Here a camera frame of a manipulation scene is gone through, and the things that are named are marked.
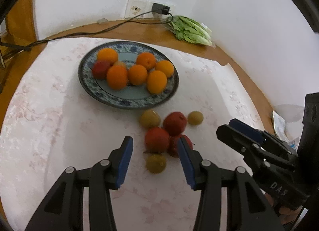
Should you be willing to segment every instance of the blue floral plate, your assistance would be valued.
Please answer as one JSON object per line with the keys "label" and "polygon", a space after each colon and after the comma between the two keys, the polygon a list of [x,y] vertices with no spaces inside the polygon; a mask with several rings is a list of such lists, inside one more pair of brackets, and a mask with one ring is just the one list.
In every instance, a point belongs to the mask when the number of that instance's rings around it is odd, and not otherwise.
{"label": "blue floral plate", "polygon": [[94,99],[121,109],[148,109],[163,104],[175,94],[179,83],[176,68],[173,76],[167,80],[166,89],[158,95],[150,94],[146,84],[141,86],[128,85],[124,89],[115,91],[108,86],[106,80],[95,79],[92,75],[92,67],[96,62],[98,51],[103,48],[116,50],[119,54],[119,61],[125,62],[128,69],[135,64],[137,56],[143,52],[152,53],[158,62],[161,60],[169,61],[156,49],[136,42],[117,41],[95,47],[84,56],[79,66],[80,83]]}

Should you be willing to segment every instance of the wall socket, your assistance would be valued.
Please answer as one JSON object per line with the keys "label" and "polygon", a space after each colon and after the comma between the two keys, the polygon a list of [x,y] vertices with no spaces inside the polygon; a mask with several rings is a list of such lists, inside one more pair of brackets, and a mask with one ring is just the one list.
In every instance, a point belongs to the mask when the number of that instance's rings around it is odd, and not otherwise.
{"label": "wall socket", "polygon": [[[152,11],[153,3],[160,3],[170,7],[170,13],[174,13],[175,5],[168,4],[168,3],[161,3],[158,1],[146,1],[146,0],[128,0],[126,10],[125,10],[125,18],[133,18],[139,14],[144,12]],[[152,12],[148,14],[144,14],[139,18],[165,18],[167,15],[160,15],[158,13]]]}

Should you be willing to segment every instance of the power cord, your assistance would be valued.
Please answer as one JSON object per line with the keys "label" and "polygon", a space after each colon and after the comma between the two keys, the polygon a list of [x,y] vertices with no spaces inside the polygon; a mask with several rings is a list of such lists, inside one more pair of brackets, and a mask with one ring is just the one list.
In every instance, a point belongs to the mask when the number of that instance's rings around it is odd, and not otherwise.
{"label": "power cord", "polygon": [[[43,39],[43,40],[38,40],[38,41],[35,41],[29,45],[27,45],[27,47],[34,47],[36,45],[39,45],[39,44],[43,44],[43,43],[48,43],[50,41],[53,41],[53,40],[58,40],[58,39],[63,39],[63,38],[69,38],[69,37],[75,37],[75,36],[93,36],[93,35],[99,35],[99,34],[103,34],[103,33],[106,33],[106,32],[109,32],[111,30],[114,30],[128,22],[131,22],[131,23],[139,23],[139,24],[145,24],[145,25],[154,25],[154,24],[168,24],[170,22],[173,21],[173,15],[171,13],[167,13],[167,15],[170,15],[171,16],[171,20],[167,20],[167,21],[164,21],[164,22],[153,22],[153,23],[145,23],[145,22],[140,22],[140,21],[134,21],[133,19],[136,19],[142,15],[145,15],[145,14],[148,14],[148,13],[152,13],[152,12],[156,12],[156,13],[159,13],[157,11],[160,11],[162,9],[157,9],[157,10],[152,10],[152,11],[148,11],[148,12],[144,12],[144,13],[141,13],[140,15],[137,15],[133,18],[130,18],[124,22],[121,22],[121,23],[118,23],[114,26],[111,26],[109,28],[106,28],[104,30],[101,30],[101,31],[98,31],[98,32],[76,32],[76,33],[72,33],[72,34],[68,34],[68,35],[65,35],[65,36],[61,36],[61,37],[57,37],[57,38],[50,38],[50,39]],[[11,52],[9,52],[8,54],[4,55],[3,56],[3,59],[9,57],[9,56],[12,56],[12,55],[15,55],[16,53],[18,53],[20,51],[17,51],[17,50],[13,50]]]}

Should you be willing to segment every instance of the metal screw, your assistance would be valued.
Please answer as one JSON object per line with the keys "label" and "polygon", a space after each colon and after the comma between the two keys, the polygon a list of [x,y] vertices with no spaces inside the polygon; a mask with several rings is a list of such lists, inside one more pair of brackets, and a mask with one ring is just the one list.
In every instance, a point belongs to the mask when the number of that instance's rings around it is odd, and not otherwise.
{"label": "metal screw", "polygon": [[266,167],[270,167],[270,163],[269,162],[267,162],[267,161],[264,161],[264,165],[266,166]]}
{"label": "metal screw", "polygon": [[242,166],[238,166],[237,167],[237,171],[240,173],[240,174],[244,174],[246,172],[246,169]]}
{"label": "metal screw", "polygon": [[102,166],[106,166],[106,165],[109,165],[109,164],[110,164],[110,161],[107,160],[107,159],[104,159],[104,160],[102,160],[102,161],[100,162],[100,164],[101,164]]}
{"label": "metal screw", "polygon": [[203,161],[202,161],[202,166],[208,167],[208,166],[210,166],[210,165],[211,165],[211,162],[210,162],[209,160],[203,160]]}
{"label": "metal screw", "polygon": [[73,167],[68,167],[68,168],[65,169],[65,172],[66,172],[67,174],[71,174],[71,173],[74,172],[74,168],[73,168]]}

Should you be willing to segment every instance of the black power adapter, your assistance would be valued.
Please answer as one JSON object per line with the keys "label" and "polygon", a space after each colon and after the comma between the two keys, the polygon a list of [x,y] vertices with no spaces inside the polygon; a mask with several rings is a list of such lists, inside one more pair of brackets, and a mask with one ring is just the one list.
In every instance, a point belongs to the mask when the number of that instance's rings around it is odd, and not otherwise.
{"label": "black power adapter", "polygon": [[159,3],[153,3],[152,12],[156,12],[161,15],[169,14],[169,7]]}

